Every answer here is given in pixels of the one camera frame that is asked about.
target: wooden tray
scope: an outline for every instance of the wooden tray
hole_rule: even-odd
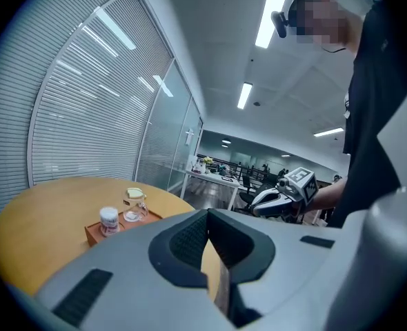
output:
[[[124,230],[127,230],[127,229],[139,227],[140,225],[158,221],[160,219],[162,219],[162,217],[158,216],[157,214],[155,214],[151,211],[148,211],[148,216],[143,221],[128,222],[123,218],[123,213],[120,212],[119,216],[118,216],[119,233],[123,232]],[[97,222],[95,224],[84,227],[84,230],[86,231],[87,242],[88,242],[89,246],[93,246],[94,244],[97,244],[106,238],[105,236],[102,235],[102,233],[100,231],[100,227],[101,227],[100,222]]]

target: white wall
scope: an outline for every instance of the white wall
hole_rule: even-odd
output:
[[[304,167],[315,172],[318,180],[329,183],[332,182],[334,175],[337,173],[336,170],[298,156],[282,157],[286,152],[279,149],[269,148],[259,143],[234,137],[230,137],[231,144],[228,145],[228,148],[223,148],[221,141],[224,137],[226,137],[224,134],[204,131],[197,153],[224,161],[233,161],[233,154],[243,153],[251,156],[253,159],[256,158],[255,168],[257,169],[261,169],[262,164],[267,163],[270,165],[270,171],[273,174],[277,174],[283,168],[291,171],[298,167]]]
[[[163,35],[167,38],[174,52],[183,76],[190,88],[191,94],[199,109],[201,118],[205,121],[206,107],[202,88],[197,77],[194,63],[192,62],[186,39],[179,24],[175,9],[171,0],[145,0],[150,12],[155,16],[160,25]]]

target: desk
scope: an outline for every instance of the desk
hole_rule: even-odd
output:
[[[73,177],[57,179],[24,190],[0,214],[1,278],[28,294],[88,248],[84,226],[99,221],[99,209],[125,208],[126,188],[141,188],[148,208],[170,217],[193,211],[173,194],[123,179]],[[202,272],[208,275],[210,296],[219,286],[219,255],[208,242]]]
[[[183,195],[185,194],[185,189],[187,187],[187,182],[188,182],[188,177],[196,177],[200,178],[206,181],[211,181],[212,183],[220,184],[220,185],[225,185],[225,186],[230,186],[231,188],[234,188],[232,195],[231,195],[231,200],[230,203],[228,204],[228,210],[231,210],[232,205],[234,203],[234,199],[237,194],[237,189],[239,188],[240,184],[235,178],[231,178],[232,181],[227,181],[223,180],[222,176],[220,174],[216,173],[208,173],[208,174],[199,174],[196,172],[192,172],[191,170],[186,170],[185,171],[185,178],[183,179],[182,183],[182,191],[181,191],[181,199],[183,199]]]

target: person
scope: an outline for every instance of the person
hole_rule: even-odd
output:
[[[400,186],[377,139],[407,95],[407,26],[391,16],[383,1],[374,1],[365,17],[335,0],[293,0],[288,11],[289,28],[296,34],[309,36],[323,49],[339,45],[354,56],[345,99],[348,176],[320,189],[307,207],[336,207],[329,227],[342,227],[351,212],[369,208]]]
[[[340,179],[343,179],[341,176],[339,176],[338,174],[334,175],[334,179],[333,182],[336,183],[338,182]],[[326,208],[324,210],[321,211],[320,214],[320,219],[323,219],[326,223],[329,223],[329,220],[332,216],[332,214],[334,213],[334,207],[332,208]]]

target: black t-shirt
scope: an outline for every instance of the black t-shirt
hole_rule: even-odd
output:
[[[377,135],[407,96],[406,33],[407,26],[393,21],[382,2],[364,19],[348,92],[348,181],[328,227],[342,227],[348,214],[369,208],[400,185]]]

